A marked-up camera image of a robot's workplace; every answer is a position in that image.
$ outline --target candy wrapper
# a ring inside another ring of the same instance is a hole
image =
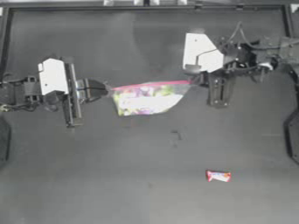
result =
[[[214,179],[230,182],[231,180],[231,173],[230,172],[222,172],[222,171],[206,171],[207,179],[211,182]]]
[[[113,98],[118,114],[134,116],[163,113],[181,101],[190,88],[191,82],[187,80],[115,87]]]

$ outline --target colorful chip bag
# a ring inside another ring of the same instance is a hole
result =
[[[115,87],[113,98],[121,116],[154,115],[173,108],[191,88],[187,80]]]

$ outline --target metal bracket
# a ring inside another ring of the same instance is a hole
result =
[[[115,1],[114,0],[105,0],[105,6],[114,6]]]
[[[214,108],[226,108],[230,105],[230,97],[235,86],[235,76],[218,76],[210,74],[210,98],[209,104]]]
[[[295,13],[298,12],[299,9],[299,3],[291,3],[291,12]]]

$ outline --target black frame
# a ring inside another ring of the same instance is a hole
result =
[[[15,3],[4,7],[3,25],[0,31],[0,81],[6,76],[6,63],[8,59],[10,34],[15,11],[150,11],[150,10],[198,10],[198,11],[282,11],[285,32],[289,38],[295,38],[295,20],[293,18],[290,4],[203,4],[189,1],[187,5],[179,5],[177,0],[162,0],[161,5],[150,6],[151,1],[143,0],[143,6],[135,6],[134,1],[113,2],[114,6],[105,6],[105,1],[86,3]]]

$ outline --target black cable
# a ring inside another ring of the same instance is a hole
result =
[[[298,45],[299,44],[299,40],[294,41],[293,43],[286,43],[285,45],[277,45],[277,46],[255,46],[250,43],[249,39],[247,39],[247,35],[245,33],[243,27],[239,27],[239,32],[241,32],[241,36],[245,40],[245,42],[247,43],[247,45],[255,49],[255,50],[277,50],[281,49],[282,47],[287,47],[287,46],[293,46],[293,45]]]
[[[225,43],[223,46],[226,46],[226,45],[230,43],[230,41],[235,38],[235,36],[238,35],[241,26],[242,26],[242,22],[238,22],[237,28],[235,28],[234,32],[231,33],[231,35],[230,35],[230,37],[229,37],[229,40],[226,41],[226,43]],[[201,54],[198,54],[198,55],[197,55],[197,64],[198,64],[198,62],[199,62],[199,57],[201,57],[203,54],[206,54],[206,53],[213,53],[213,52],[215,52],[215,51],[218,51],[218,50],[219,50],[219,48],[215,48],[215,49],[213,49],[213,50],[209,50],[207,52],[202,52]]]

